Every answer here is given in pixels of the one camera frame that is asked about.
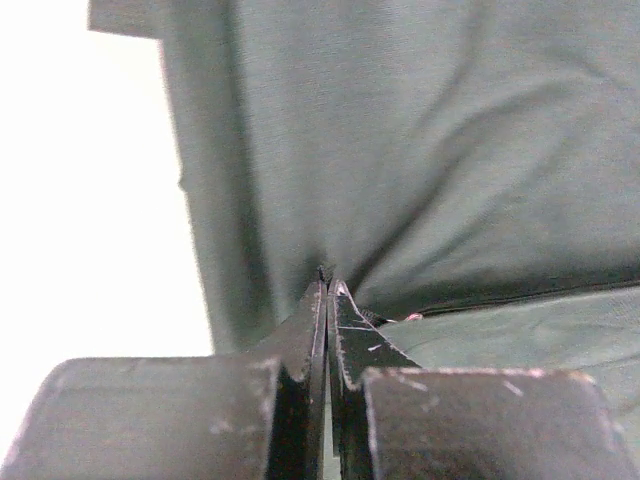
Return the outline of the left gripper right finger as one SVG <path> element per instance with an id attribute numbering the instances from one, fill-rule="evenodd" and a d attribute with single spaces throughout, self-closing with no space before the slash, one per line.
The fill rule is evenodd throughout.
<path id="1" fill-rule="evenodd" d="M 635 479 L 635 288 L 378 321 L 327 300 L 345 479 Z"/>

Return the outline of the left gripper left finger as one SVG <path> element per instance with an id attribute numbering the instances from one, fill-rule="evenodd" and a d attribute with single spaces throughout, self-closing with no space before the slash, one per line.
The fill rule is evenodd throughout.
<path id="1" fill-rule="evenodd" d="M 327 288 L 243 353 L 84 358 L 45 379 L 5 479 L 318 479 Z"/>

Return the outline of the black student backpack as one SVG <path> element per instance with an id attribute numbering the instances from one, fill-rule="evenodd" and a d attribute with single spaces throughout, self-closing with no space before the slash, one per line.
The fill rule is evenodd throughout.
<path id="1" fill-rule="evenodd" d="M 639 447 L 635 1 L 94 1 L 157 39 L 214 349 L 319 266 L 428 367 L 581 369 Z"/>

